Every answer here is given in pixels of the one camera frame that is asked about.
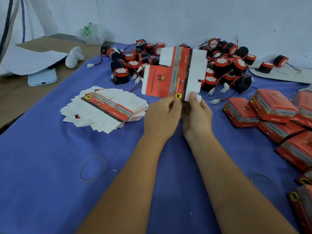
hand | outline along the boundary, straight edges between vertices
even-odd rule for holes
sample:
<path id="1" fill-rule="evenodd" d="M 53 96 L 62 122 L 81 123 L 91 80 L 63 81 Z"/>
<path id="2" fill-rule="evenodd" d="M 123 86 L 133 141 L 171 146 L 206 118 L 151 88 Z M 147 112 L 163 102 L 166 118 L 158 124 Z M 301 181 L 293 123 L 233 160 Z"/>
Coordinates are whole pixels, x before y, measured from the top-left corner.
<path id="1" fill-rule="evenodd" d="M 173 96 L 152 103 L 144 118 L 144 135 L 165 144 L 181 118 L 181 101 Z"/>
<path id="2" fill-rule="evenodd" d="M 182 113 L 182 118 L 183 135 L 190 144 L 202 137 L 213 135 L 211 128 L 213 113 L 203 99 L 200 104 L 198 103 L 194 92 L 191 92 L 189 101 L 191 108 Z"/>

assembled red box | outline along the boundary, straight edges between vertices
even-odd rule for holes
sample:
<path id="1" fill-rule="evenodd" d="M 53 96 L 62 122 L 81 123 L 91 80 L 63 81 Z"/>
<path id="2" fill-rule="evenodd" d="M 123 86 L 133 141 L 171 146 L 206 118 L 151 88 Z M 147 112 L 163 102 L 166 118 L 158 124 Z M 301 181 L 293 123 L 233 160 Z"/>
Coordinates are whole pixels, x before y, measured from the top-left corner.
<path id="1" fill-rule="evenodd" d="M 312 92 L 301 90 L 289 101 L 299 109 L 299 112 L 291 120 L 312 128 Z"/>
<path id="2" fill-rule="evenodd" d="M 309 168 L 297 181 L 302 185 L 312 185 L 312 168 Z"/>
<path id="3" fill-rule="evenodd" d="M 312 185 L 304 185 L 288 194 L 291 207 L 303 234 L 312 233 Z"/>
<path id="4" fill-rule="evenodd" d="M 229 98 L 223 111 L 234 127 L 252 128 L 259 123 L 259 118 L 245 98 Z"/>
<path id="5" fill-rule="evenodd" d="M 291 136 L 305 130 L 303 127 L 292 121 L 289 121 L 286 124 L 261 121 L 256 127 L 278 144 L 281 144 Z"/>
<path id="6" fill-rule="evenodd" d="M 275 151 L 300 171 L 305 172 L 312 166 L 312 132 L 304 131 L 286 140 Z"/>
<path id="7" fill-rule="evenodd" d="M 258 89 L 250 104 L 261 120 L 287 123 L 299 111 L 281 92 Z"/>

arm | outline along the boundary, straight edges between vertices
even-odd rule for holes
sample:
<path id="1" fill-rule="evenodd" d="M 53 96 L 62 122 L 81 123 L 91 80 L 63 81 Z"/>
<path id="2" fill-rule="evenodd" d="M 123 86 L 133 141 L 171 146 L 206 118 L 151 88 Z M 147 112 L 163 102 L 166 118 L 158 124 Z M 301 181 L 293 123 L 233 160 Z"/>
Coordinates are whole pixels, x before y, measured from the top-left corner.
<path id="1" fill-rule="evenodd" d="M 150 105 L 144 119 L 144 135 L 77 234 L 146 232 L 158 158 L 177 127 L 181 107 L 181 102 L 173 97 Z"/>
<path id="2" fill-rule="evenodd" d="M 191 95 L 183 117 L 190 145 L 222 233 L 297 233 L 227 155 L 211 129 L 212 112 Z"/>

brown cardboard surface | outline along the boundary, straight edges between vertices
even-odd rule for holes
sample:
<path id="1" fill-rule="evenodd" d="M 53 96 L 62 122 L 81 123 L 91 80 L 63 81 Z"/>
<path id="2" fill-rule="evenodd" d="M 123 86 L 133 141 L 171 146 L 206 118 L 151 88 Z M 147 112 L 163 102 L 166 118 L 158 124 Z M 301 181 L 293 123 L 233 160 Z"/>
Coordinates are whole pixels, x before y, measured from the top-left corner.
<path id="1" fill-rule="evenodd" d="M 101 48 L 97 45 L 51 37 L 34 39 L 29 42 L 18 44 L 17 46 L 37 52 L 54 50 L 66 53 L 69 53 L 72 48 L 79 46 L 81 47 L 85 61 L 97 57 Z M 58 82 L 49 85 L 30 87 L 27 84 L 26 75 L 0 77 L 0 128 L 28 110 L 43 96 L 59 85 L 66 77 L 77 70 L 85 61 L 79 62 L 78 66 L 74 69 L 67 68 L 65 63 L 58 65 L 56 67 Z"/>

person's left hand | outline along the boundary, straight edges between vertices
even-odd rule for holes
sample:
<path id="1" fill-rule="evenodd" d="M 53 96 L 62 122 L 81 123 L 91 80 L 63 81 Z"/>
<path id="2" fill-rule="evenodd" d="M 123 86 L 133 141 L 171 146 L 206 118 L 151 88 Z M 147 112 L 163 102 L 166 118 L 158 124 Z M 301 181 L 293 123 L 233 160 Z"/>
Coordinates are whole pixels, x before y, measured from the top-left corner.
<path id="1" fill-rule="evenodd" d="M 173 96 L 152 103 L 144 118 L 144 135 L 166 143 L 177 128 L 181 109 L 181 101 Z"/>

